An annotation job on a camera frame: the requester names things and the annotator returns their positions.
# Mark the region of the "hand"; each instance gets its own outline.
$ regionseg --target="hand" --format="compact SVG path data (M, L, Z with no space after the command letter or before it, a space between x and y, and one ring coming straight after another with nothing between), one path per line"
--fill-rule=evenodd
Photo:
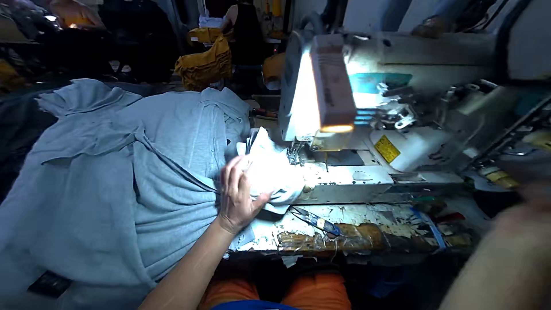
M231 234L237 234L247 226L270 200L271 193L262 193L255 201L251 199L251 184L243 169L249 166L249 156L232 159L222 168L222 205L220 224Z

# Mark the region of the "orange shorts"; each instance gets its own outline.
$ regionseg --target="orange shorts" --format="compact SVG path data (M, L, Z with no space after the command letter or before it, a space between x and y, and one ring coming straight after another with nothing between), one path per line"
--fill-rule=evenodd
M256 286L240 279L214 281L209 284L199 310L230 301L259 300ZM340 274L314 274L298 278L281 301L302 310L350 309L350 301Z

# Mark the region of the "led light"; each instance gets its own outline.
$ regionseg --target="led light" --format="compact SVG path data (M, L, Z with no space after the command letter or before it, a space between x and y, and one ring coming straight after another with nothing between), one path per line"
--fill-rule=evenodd
M351 132L354 130L353 125L331 125L331 126L324 126L321 129L321 132Z

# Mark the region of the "blue tape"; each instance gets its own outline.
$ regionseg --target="blue tape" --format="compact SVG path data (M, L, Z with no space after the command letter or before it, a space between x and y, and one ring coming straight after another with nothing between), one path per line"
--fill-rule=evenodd
M442 252L443 250L445 250L446 249L446 242L444 241L444 237L442 236L442 233L440 232L438 227L430 219L430 216L428 216L424 213L423 214L425 216L423 216L422 212L420 212L419 210L416 210L413 207L410 207L410 209L413 211L413 214L415 216L417 216L421 221L426 222L429 225L430 230L433 232L434 238L436 239L436 242L438 242L438 246L439 246L439 248L436 251L434 251L433 254L436 254L436 253L439 253L439 252Z

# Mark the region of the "white fabric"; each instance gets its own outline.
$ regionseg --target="white fabric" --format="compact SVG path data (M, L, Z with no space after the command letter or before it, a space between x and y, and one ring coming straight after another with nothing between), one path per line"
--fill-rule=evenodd
M299 165L289 164L287 148L274 143L265 128L251 130L251 137L237 148L239 155L250 154L247 176L251 183L251 196L272 193L265 210L284 214L304 188L304 176Z

